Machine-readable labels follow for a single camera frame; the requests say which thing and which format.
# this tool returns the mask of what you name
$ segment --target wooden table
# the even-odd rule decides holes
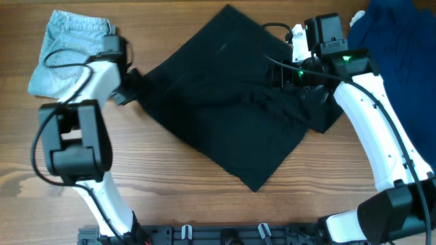
[[[343,29],[368,1],[236,1],[259,23],[290,25],[330,12]],[[0,244],[75,244],[96,225],[71,189],[35,177],[29,162],[37,109],[50,99],[27,94],[53,9],[107,18],[133,45],[135,65],[150,71],[206,24],[225,2],[0,5]],[[433,6],[420,1],[419,6]],[[271,28],[282,37],[283,30]],[[367,157],[346,116],[325,134],[308,132],[270,180],[252,193],[238,178],[182,143],[136,103],[108,103],[104,119],[114,150],[112,173],[143,225],[285,224],[356,208],[375,194]],[[37,159],[44,169],[41,148]],[[399,244],[423,244],[421,235]]]

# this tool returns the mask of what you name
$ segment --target light blue denim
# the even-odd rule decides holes
[[[29,83],[27,92],[52,98],[60,98],[75,85],[83,67],[46,68],[43,66],[47,54],[62,48],[97,54],[103,48],[103,36],[114,33],[115,27],[109,20],[80,16],[55,10],[47,24],[42,42],[40,61]],[[83,63],[87,55],[73,51],[63,51],[52,55],[48,65]]]

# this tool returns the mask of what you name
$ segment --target navy blue cloth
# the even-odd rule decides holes
[[[371,0],[349,48],[367,48],[416,150],[436,169],[436,18],[411,0]]]

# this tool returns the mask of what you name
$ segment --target garment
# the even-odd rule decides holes
[[[40,60],[33,72],[27,92],[31,95],[60,98],[82,74],[82,67],[49,69],[43,66],[46,55],[61,48],[72,48],[97,54],[103,48],[103,36],[115,32],[103,18],[80,16],[55,10],[47,24]],[[89,55],[65,51],[52,55],[48,65],[83,63]]]
[[[352,27],[354,25],[354,23],[356,23],[356,21],[358,19],[362,18],[364,15],[365,15],[365,11],[364,10],[357,11],[357,13],[352,18],[352,21],[349,22],[349,26]]]
[[[436,18],[411,0],[372,0],[348,35],[377,61],[392,107],[421,157],[436,169]]]
[[[341,114],[322,87],[271,88],[271,64],[290,47],[226,6],[143,77],[137,100],[157,122],[257,191],[308,128]]]

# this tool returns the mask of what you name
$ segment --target black t-shirt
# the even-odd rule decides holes
[[[324,132],[342,110],[323,87],[271,88],[270,61],[290,47],[227,5],[143,77],[142,107],[175,136],[257,191],[308,128]]]

